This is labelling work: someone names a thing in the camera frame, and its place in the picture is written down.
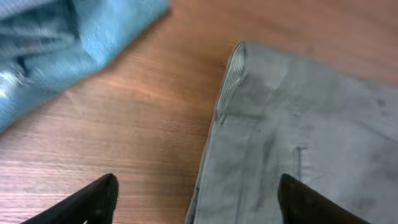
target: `folded garment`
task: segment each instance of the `folded garment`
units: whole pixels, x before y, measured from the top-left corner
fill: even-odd
[[[0,132],[105,67],[168,0],[0,0]]]
[[[240,42],[185,223],[282,223],[290,174],[371,223],[397,223],[398,88]]]

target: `wooden surface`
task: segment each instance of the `wooden surface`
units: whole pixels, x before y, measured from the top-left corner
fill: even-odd
[[[183,223],[239,39],[398,80],[395,0],[171,5],[105,71],[0,135],[0,223],[20,223],[108,172],[120,181],[114,223]]]

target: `blue denim cloth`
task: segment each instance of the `blue denim cloth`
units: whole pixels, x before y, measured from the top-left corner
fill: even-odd
[[[8,20],[10,12],[1,9],[2,2],[7,0],[0,0],[0,18],[3,16]],[[52,31],[55,30],[56,34],[65,31],[65,35],[52,39],[51,43],[60,43],[55,48],[51,45],[46,49],[17,52],[8,60],[0,58],[0,131],[72,84],[104,68],[169,7],[168,0],[72,0],[70,3],[76,39],[73,24],[72,27],[57,24],[51,27]],[[3,38],[7,37],[1,34],[0,29],[0,47]]]

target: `wooden table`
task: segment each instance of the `wooden table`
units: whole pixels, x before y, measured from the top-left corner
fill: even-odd
[[[108,172],[120,181],[114,223],[183,223],[239,39],[398,80],[395,0],[171,5],[105,71],[0,135],[0,223],[20,223]]]

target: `blue fabric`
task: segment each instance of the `blue fabric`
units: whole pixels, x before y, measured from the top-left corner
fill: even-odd
[[[77,43],[64,50],[25,56],[18,63],[13,62],[18,74],[25,78],[12,94],[6,97],[0,94],[0,131],[70,85],[104,68],[169,6],[168,0],[72,0],[72,3]],[[0,75],[0,88],[7,85],[7,78],[3,77],[2,81],[1,78]]]

